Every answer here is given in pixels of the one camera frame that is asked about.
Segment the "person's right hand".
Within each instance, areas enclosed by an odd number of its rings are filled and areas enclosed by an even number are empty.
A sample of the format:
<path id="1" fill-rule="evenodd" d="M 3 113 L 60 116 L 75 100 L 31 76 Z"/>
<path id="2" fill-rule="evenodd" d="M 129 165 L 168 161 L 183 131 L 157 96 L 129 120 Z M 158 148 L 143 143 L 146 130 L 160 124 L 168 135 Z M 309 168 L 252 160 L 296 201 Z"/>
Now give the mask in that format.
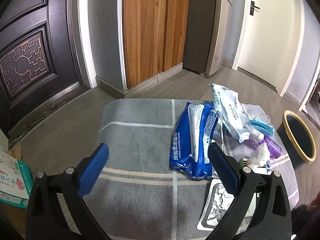
<path id="1" fill-rule="evenodd" d="M 307 210 L 309 212 L 313 210 L 317 210 L 320 208 L 320 192 L 317 194 L 317 196 L 312 200 L 310 205 L 307 207 Z"/>

